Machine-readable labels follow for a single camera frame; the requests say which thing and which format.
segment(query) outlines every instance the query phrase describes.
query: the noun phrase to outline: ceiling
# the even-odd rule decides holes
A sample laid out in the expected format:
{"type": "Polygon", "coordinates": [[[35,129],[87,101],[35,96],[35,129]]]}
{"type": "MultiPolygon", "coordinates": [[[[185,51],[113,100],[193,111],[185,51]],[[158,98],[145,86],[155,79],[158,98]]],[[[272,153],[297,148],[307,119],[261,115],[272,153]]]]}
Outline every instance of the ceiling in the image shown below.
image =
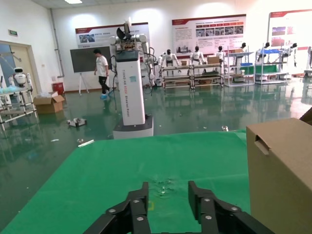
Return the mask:
{"type": "Polygon", "coordinates": [[[73,7],[96,6],[105,4],[118,4],[134,1],[151,1],[151,0],[81,0],[82,3],[80,4],[68,4],[64,0],[32,0],[32,1],[46,8],[59,9],[59,8],[73,8],[73,7]]]}

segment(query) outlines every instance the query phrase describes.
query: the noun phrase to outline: reflective floor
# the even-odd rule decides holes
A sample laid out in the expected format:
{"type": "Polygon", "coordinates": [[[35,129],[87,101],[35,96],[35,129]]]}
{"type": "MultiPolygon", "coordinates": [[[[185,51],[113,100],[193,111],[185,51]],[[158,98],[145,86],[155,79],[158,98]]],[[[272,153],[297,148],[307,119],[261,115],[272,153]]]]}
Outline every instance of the reflective floor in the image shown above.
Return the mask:
{"type": "MultiPolygon", "coordinates": [[[[112,139],[121,118],[120,99],[117,92],[116,102],[101,101],[99,95],[67,94],[63,112],[39,116],[40,124],[34,116],[12,122],[7,138],[0,131],[0,231],[78,147],[78,139],[112,139]],[[87,119],[88,125],[68,127],[66,120],[75,117],[87,119]]],[[[154,134],[164,135],[299,118],[312,106],[312,87],[297,79],[287,86],[211,87],[194,93],[158,89],[144,98],[146,113],[154,116],[154,134]]]]}

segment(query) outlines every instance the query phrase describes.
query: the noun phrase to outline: poster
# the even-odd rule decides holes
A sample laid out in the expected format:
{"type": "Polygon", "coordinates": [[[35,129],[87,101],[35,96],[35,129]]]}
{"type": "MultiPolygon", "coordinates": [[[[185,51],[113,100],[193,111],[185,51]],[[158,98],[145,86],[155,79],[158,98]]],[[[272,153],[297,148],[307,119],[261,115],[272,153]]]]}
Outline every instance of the poster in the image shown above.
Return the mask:
{"type": "Polygon", "coordinates": [[[307,50],[309,46],[312,46],[311,22],[309,21],[311,18],[312,9],[270,13],[268,42],[271,47],[279,49],[289,48],[294,43],[298,45],[297,67],[293,63],[288,64],[293,74],[303,73],[307,66],[307,50]]]}
{"type": "Polygon", "coordinates": [[[188,57],[197,45],[206,56],[216,53],[219,46],[223,46],[224,50],[241,46],[246,15],[174,19],[172,27],[174,52],[178,58],[188,57]]]}
{"type": "MultiPolygon", "coordinates": [[[[76,38],[78,48],[90,48],[90,47],[104,47],[110,46],[109,38],[116,36],[118,28],[124,31],[123,24],[120,25],[108,25],[90,28],[77,28],[76,38]]],[[[144,34],[149,42],[149,30],[148,23],[133,23],[130,27],[130,33],[144,34]]]]}

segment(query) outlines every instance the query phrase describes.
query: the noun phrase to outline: white wall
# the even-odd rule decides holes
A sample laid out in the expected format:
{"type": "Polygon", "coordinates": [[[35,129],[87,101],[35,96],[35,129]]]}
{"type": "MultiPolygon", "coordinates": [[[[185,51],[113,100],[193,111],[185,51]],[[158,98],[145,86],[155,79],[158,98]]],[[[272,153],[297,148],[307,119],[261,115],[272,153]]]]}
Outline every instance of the white wall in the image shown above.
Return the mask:
{"type": "MultiPolygon", "coordinates": [[[[75,28],[122,24],[129,16],[148,22],[151,46],[156,55],[172,47],[171,20],[247,14],[246,43],[251,50],[266,42],[269,13],[310,9],[306,0],[154,0],[54,10],[58,39],[65,69],[66,90],[78,90],[78,74],[73,73],[70,50],[77,49],[75,28]]],[[[86,74],[91,88],[99,88],[97,78],[86,74]]]]}
{"type": "Polygon", "coordinates": [[[49,14],[48,9],[30,0],[0,0],[0,41],[32,46],[39,92],[50,92],[52,77],[59,76],[49,14]],[[10,36],[8,29],[19,36],[10,36]]]}

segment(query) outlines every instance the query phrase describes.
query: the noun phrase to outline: red container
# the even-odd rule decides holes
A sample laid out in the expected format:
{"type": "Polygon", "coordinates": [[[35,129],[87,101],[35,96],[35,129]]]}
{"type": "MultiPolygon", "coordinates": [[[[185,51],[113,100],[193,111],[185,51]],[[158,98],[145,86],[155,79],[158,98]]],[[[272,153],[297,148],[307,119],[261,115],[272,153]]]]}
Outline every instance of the red container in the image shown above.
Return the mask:
{"type": "Polygon", "coordinates": [[[62,82],[53,83],[52,89],[53,89],[53,92],[57,92],[58,95],[62,95],[64,93],[64,85],[62,82]]]}

